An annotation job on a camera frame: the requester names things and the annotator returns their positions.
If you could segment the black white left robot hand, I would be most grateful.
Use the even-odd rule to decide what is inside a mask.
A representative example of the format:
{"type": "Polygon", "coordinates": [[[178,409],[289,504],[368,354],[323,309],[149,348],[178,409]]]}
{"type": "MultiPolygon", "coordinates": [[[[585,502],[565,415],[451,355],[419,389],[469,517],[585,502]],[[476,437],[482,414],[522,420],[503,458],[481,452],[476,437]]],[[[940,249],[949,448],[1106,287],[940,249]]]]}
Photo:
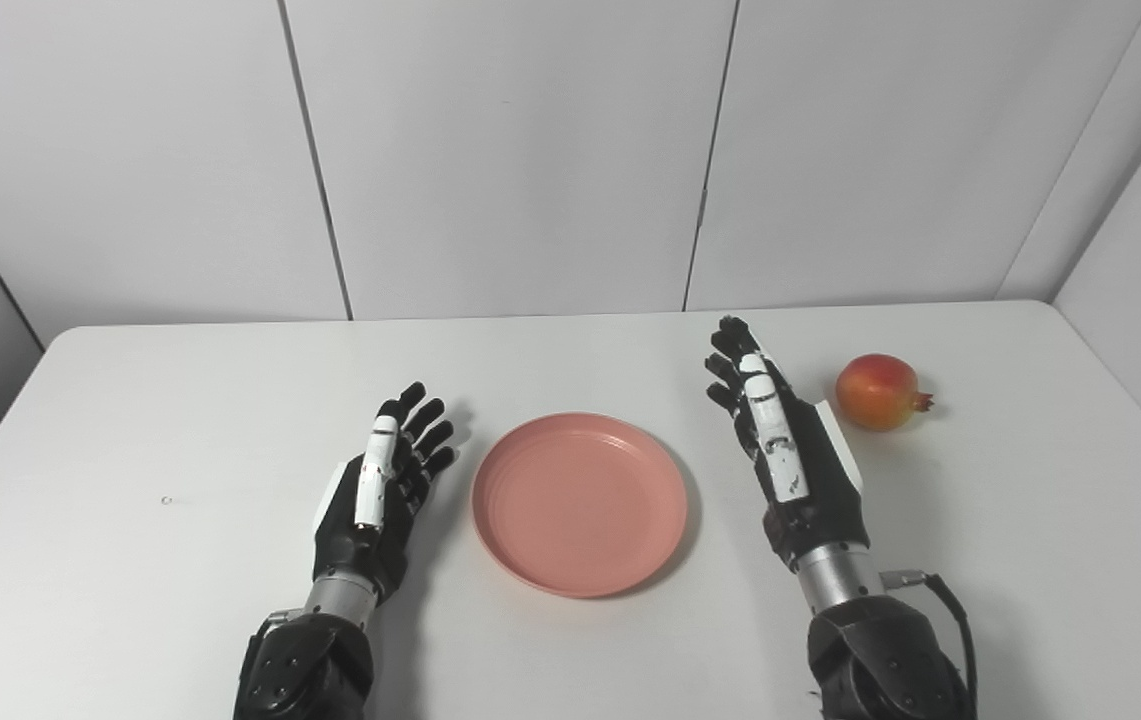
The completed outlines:
{"type": "Polygon", "coordinates": [[[338,466],[313,523],[314,580],[361,579],[385,602],[407,574],[407,542],[439,475],[458,459],[445,402],[416,381],[385,401],[363,454],[338,466]]]}

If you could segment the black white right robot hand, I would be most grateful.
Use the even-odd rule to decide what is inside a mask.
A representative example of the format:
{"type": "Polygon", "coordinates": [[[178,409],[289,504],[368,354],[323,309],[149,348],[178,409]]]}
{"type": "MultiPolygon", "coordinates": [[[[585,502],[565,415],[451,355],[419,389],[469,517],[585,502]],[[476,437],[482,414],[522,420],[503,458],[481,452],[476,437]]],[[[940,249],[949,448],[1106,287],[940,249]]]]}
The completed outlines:
{"type": "Polygon", "coordinates": [[[752,462],[771,550],[798,571],[817,548],[869,547],[861,479],[830,404],[800,398],[739,316],[722,316],[710,341],[717,351],[704,366],[717,382],[707,395],[752,462]]]}

